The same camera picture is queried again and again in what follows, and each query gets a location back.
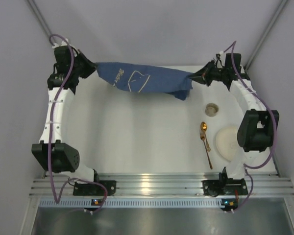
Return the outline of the small beige cup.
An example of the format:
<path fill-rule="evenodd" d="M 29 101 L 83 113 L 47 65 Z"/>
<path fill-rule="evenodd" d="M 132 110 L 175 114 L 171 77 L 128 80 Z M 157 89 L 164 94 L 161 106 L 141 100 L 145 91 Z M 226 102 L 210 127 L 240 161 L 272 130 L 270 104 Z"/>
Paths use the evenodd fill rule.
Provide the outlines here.
<path fill-rule="evenodd" d="M 205 107 L 205 114 L 209 117 L 215 117 L 218 114 L 219 106 L 215 103 L 208 103 Z"/>

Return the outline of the blue cloth placemat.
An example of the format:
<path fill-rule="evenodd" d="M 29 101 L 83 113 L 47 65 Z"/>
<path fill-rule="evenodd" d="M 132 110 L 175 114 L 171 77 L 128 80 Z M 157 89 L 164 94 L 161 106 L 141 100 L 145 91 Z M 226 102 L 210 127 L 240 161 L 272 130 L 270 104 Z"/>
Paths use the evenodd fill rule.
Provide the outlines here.
<path fill-rule="evenodd" d="M 190 72 L 164 67 L 100 62 L 97 73 L 115 88 L 131 93 L 166 93 L 185 100 L 193 88 Z"/>

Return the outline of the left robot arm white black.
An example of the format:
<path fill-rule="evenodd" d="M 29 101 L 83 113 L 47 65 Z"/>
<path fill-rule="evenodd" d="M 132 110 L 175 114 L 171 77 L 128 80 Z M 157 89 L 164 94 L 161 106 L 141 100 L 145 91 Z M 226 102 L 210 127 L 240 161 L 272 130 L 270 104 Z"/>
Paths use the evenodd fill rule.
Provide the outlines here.
<path fill-rule="evenodd" d="M 80 78 L 88 78 L 97 65 L 74 47 L 56 46 L 56 62 L 47 80 L 48 112 L 43 133 L 31 152 L 41 167 L 53 173 L 98 182 L 98 173 L 81 162 L 77 149 L 68 144 L 68 119 Z"/>

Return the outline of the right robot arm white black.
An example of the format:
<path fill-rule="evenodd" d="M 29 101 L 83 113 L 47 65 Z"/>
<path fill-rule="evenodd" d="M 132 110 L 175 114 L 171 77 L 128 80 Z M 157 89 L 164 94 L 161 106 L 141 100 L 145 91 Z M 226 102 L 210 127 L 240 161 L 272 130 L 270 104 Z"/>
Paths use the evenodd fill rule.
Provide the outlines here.
<path fill-rule="evenodd" d="M 237 132 L 239 149 L 234 159 L 225 167 L 228 178 L 241 179 L 246 169 L 258 170 L 266 166 L 273 157 L 279 112 L 271 110 L 252 87 L 249 76 L 241 66 L 241 54 L 227 53 L 223 66 L 218 66 L 220 55 L 208 62 L 189 78 L 210 86 L 217 81 L 224 84 L 235 97 L 244 113 Z"/>

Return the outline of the copper spoon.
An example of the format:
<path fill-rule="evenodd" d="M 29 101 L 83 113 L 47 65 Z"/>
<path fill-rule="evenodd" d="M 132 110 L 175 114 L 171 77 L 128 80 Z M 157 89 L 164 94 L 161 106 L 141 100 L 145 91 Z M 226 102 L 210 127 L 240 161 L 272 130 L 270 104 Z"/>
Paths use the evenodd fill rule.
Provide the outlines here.
<path fill-rule="evenodd" d="M 210 146 L 209 146 L 209 143 L 208 143 L 207 137 L 206 137 L 206 131 L 207 131 L 207 125 L 206 125 L 206 123 L 203 121 L 203 122 L 200 124 L 200 138 L 201 138 L 201 140 L 202 140 L 203 143 L 204 143 L 204 147 L 205 147 L 205 151 L 206 151 L 206 155 L 207 155 L 207 159 L 208 159 L 209 167 L 210 167 L 210 169 L 213 169 L 212 162 L 211 162 L 211 160 L 210 160 L 210 156 L 209 156 L 209 152 L 211 151 L 211 149 L 210 149 Z"/>

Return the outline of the copper fork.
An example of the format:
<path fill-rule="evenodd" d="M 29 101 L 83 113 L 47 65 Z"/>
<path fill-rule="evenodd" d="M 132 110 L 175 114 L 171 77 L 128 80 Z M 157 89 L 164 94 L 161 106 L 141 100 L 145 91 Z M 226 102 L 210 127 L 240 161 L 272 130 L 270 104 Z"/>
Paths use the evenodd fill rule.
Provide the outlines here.
<path fill-rule="evenodd" d="M 200 130 L 200 139 L 204 142 L 204 146 L 205 146 L 206 150 L 208 152 L 210 152 L 211 151 L 211 148 L 210 148 L 209 143 L 208 143 L 208 141 L 206 139 L 205 132 L 202 131 L 202 130 Z"/>

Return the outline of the white paper plate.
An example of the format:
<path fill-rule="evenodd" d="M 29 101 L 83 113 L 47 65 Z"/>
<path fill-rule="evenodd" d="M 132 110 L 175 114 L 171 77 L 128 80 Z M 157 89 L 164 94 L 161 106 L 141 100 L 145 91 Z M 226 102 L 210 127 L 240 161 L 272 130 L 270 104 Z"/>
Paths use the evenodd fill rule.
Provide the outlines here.
<path fill-rule="evenodd" d="M 238 127 L 234 125 L 220 129 L 215 137 L 215 145 L 219 154 L 231 162 L 240 148 L 237 140 Z"/>

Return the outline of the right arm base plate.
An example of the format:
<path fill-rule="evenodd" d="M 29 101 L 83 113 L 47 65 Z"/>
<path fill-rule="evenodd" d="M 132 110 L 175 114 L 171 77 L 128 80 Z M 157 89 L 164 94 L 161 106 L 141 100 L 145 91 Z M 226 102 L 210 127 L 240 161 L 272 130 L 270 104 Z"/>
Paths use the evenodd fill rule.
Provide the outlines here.
<path fill-rule="evenodd" d="M 206 196 L 235 196 L 236 192 L 239 195 L 248 195 L 248 189 L 244 179 L 229 180 L 221 182 L 220 180 L 205 180 L 202 181 L 203 193 Z"/>

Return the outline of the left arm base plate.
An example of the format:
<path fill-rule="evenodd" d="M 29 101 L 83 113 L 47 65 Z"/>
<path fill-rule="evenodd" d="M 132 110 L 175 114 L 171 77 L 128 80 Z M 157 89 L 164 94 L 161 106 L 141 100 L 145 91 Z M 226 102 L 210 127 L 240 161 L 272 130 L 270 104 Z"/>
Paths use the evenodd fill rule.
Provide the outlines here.
<path fill-rule="evenodd" d="M 100 180 L 99 182 L 107 189 L 107 196 L 115 194 L 117 188 L 117 182 L 115 180 Z M 89 183 L 78 183 L 74 184 L 73 189 L 74 196 L 104 196 L 105 190 L 98 185 Z"/>

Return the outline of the aluminium frame rail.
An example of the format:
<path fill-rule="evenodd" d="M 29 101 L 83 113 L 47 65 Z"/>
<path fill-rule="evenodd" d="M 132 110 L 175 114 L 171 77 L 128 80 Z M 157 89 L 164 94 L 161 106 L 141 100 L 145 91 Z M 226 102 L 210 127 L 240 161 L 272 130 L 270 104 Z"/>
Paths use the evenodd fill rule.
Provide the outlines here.
<path fill-rule="evenodd" d="M 202 181 L 217 180 L 218 174 L 101 174 L 101 180 L 115 180 L 115 197 L 203 197 Z M 252 174 L 252 197 L 294 197 L 289 178 L 276 174 Z"/>

